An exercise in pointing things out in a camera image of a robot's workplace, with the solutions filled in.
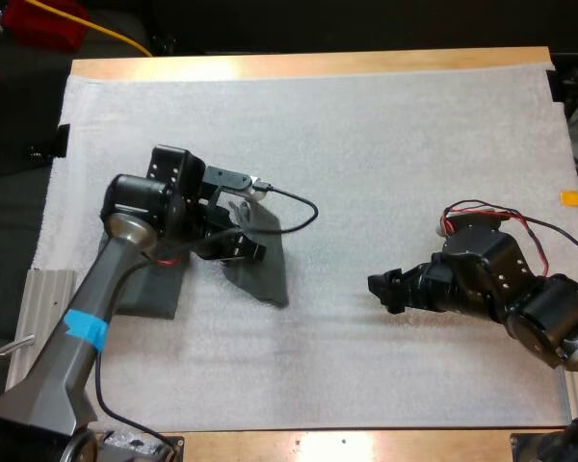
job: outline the metal plate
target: metal plate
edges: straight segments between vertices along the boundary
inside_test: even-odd
[[[75,291],[76,273],[70,269],[30,269],[21,301],[15,340],[30,334],[34,343],[16,350],[11,357],[6,389],[20,382],[64,313]]]

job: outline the wooden board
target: wooden board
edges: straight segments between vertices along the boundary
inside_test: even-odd
[[[214,81],[470,69],[550,62],[545,47],[74,61],[71,74],[132,81]],[[510,462],[509,429],[182,433],[188,462]],[[554,429],[522,431],[554,431]]]
[[[77,60],[71,74],[93,79],[193,81],[297,77],[549,63],[545,47],[376,51],[309,55]]]
[[[526,431],[245,431],[180,435],[186,442],[186,462],[510,462],[510,434]]]

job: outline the gray cloth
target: gray cloth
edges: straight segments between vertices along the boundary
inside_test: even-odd
[[[578,182],[546,65],[237,82],[71,77],[66,160],[54,164],[35,264],[83,277],[117,173],[144,174],[156,143],[312,199],[321,215],[283,240],[289,305],[277,310],[193,259],[173,321],[118,317],[103,387],[161,430],[523,426],[568,420],[551,371],[493,322],[409,310],[391,317],[366,277],[428,261],[443,208],[480,197],[564,226]],[[283,226],[310,210],[269,194]],[[517,237],[532,270],[531,240]],[[552,271],[578,250],[537,233]],[[116,424],[99,413],[100,427]]]
[[[243,228],[280,229],[278,218],[260,204],[252,203],[249,206],[242,202],[240,207],[232,207],[238,224]],[[279,308],[287,306],[289,299],[282,238],[280,235],[247,234],[256,243],[265,245],[264,259],[256,263],[228,262],[223,267],[224,276],[257,300],[267,301]]]

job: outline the dark background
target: dark background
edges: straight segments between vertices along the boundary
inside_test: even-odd
[[[578,0],[86,0],[91,20],[156,54],[298,53],[547,45],[578,52]],[[5,5],[0,1],[0,9]],[[50,141],[74,58],[134,57],[88,32],[77,53],[0,38],[0,346],[13,339],[39,236]],[[0,363],[0,393],[8,363]]]

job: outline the wooden table edge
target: wooden table edge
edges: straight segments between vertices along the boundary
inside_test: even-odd
[[[104,80],[215,81],[549,63],[546,47],[75,60],[71,75]]]

